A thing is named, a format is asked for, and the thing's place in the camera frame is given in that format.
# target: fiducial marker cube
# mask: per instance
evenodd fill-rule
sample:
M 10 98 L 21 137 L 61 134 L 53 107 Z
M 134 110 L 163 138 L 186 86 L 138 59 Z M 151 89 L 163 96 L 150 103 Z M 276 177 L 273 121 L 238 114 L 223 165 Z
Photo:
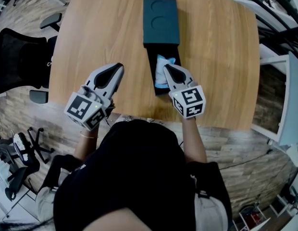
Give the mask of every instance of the fiducial marker cube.
M 106 116 L 101 103 L 77 92 L 72 93 L 64 113 L 89 131 L 93 130 Z
M 201 115 L 205 110 L 206 98 L 201 86 L 173 91 L 169 95 L 174 107 L 184 118 Z

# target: chair wheel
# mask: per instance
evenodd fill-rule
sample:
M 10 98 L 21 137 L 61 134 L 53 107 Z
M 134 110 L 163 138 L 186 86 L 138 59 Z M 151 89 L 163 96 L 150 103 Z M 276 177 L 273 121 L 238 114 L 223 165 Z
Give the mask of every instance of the chair wheel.
M 8 187 L 5 189 L 5 194 L 10 201 L 16 198 L 16 193 Z

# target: black cable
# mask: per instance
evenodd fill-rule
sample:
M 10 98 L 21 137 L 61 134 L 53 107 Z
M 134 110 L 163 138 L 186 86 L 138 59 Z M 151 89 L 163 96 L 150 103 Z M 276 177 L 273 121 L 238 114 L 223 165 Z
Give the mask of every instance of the black cable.
M 290 182 L 290 178 L 291 178 L 291 175 L 292 175 L 292 169 L 293 169 L 293 164 L 291 165 L 291 169 L 290 169 L 290 174 L 289 174 L 289 178 L 288 178 L 288 184 L 289 184 L 289 182 Z
M 105 121 L 106 121 L 106 124 L 109 125 L 109 127 L 111 128 L 111 126 L 110 126 L 110 124 L 109 124 L 107 118 L 105 118 Z
M 245 161 L 245 162 L 242 162 L 242 163 L 239 163 L 239 164 L 235 164 L 235 165 L 231 165 L 231 166 L 228 166 L 228 167 L 220 168 L 220 170 L 227 169 L 227 168 L 230 168 L 230 167 L 236 167 L 236 166 L 239 166 L 239 165 L 242 165 L 242 164 L 249 163 L 249 162 L 251 162 L 251 161 L 257 160 L 257 159 L 259 159 L 259 158 L 261 158 L 261 157 L 263 157 L 263 156 L 269 154 L 271 151 L 272 151 L 272 149 L 269 149 L 265 154 L 263 154 L 263 155 L 261 155 L 261 156 L 257 156 L 257 157 L 255 157 L 255 158 L 253 158 L 253 159 L 250 159 L 250 160 L 248 160 L 248 161 Z
M 279 173 L 284 169 L 284 167 L 287 165 L 287 163 L 288 163 L 289 161 L 290 161 L 290 160 L 287 160 L 286 163 L 284 164 L 284 166 L 282 166 L 281 169 L 278 171 L 277 175 L 275 175 L 275 176 L 269 181 L 269 183 L 268 183 L 265 187 L 263 187 L 263 188 L 261 189 L 261 191 L 260 191 L 261 193 L 262 193 L 262 191 L 263 191 L 264 189 L 266 189 L 266 188 L 272 183 L 273 180 L 276 179 L 276 177 L 277 177 L 277 176 L 279 175 Z

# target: person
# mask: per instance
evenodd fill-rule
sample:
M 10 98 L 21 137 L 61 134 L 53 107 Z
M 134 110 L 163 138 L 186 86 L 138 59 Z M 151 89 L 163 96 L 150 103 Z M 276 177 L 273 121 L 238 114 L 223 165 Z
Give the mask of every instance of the person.
M 217 163 L 207 161 L 195 118 L 182 119 L 184 152 L 166 127 L 115 123 L 96 149 L 82 130 L 74 155 L 54 157 L 37 195 L 40 221 L 61 230 L 225 231 L 230 199 Z

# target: dark green box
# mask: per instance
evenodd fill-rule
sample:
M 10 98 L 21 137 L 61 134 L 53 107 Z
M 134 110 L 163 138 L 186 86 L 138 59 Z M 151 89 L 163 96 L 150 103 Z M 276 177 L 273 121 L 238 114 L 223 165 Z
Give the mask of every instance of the dark green box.
M 143 17 L 146 44 L 180 44 L 176 0 L 144 0 Z

